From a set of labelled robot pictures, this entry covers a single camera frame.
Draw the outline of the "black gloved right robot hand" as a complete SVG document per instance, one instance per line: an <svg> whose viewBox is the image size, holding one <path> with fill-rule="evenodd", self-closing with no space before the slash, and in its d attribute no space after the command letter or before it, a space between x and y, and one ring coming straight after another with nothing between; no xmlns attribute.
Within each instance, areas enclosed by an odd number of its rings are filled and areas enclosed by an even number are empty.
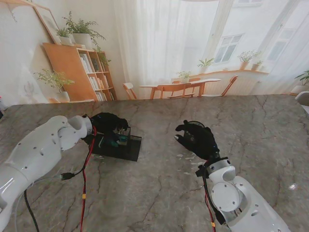
<svg viewBox="0 0 309 232"><path fill-rule="evenodd" d="M190 124L184 121L183 124L178 125L176 131L187 131L193 137L193 141L186 139L179 134L175 135L176 140L184 146L187 150L195 153L203 160L209 160L210 157L220 152L214 135L209 127L202 127L196 124Z"/></svg>

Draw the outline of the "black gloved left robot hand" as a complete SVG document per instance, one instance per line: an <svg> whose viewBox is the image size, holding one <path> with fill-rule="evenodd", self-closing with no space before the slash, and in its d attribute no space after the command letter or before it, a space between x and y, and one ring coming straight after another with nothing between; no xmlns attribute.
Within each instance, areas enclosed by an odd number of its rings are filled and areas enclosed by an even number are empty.
<svg viewBox="0 0 309 232"><path fill-rule="evenodd" d="M113 133L115 130L127 130L128 122L124 118L119 118L112 113L99 113L90 118L92 125L96 127L98 132Z"/></svg>

